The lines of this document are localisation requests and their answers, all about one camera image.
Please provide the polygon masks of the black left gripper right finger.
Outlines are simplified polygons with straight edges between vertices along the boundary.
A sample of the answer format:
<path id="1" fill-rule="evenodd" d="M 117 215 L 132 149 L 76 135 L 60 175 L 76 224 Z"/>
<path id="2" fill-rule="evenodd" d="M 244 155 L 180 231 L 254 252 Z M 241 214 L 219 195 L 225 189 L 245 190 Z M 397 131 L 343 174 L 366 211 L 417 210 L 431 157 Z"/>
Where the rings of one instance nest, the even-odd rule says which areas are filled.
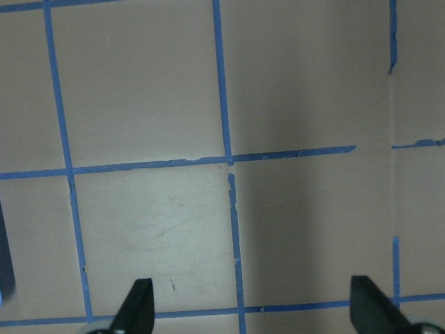
<path id="1" fill-rule="evenodd" d="M 408 319 L 368 276 L 350 279 L 350 321 L 357 333 L 395 333 Z"/>

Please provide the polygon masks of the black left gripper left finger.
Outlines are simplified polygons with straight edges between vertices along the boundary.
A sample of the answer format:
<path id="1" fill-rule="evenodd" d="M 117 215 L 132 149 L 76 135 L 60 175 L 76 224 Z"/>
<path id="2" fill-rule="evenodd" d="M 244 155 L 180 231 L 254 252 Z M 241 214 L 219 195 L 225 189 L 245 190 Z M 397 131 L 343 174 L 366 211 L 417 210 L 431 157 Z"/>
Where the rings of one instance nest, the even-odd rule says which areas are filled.
<path id="1" fill-rule="evenodd" d="M 154 330 L 154 320 L 152 279 L 137 279 L 111 322 L 110 332 L 150 334 Z"/>

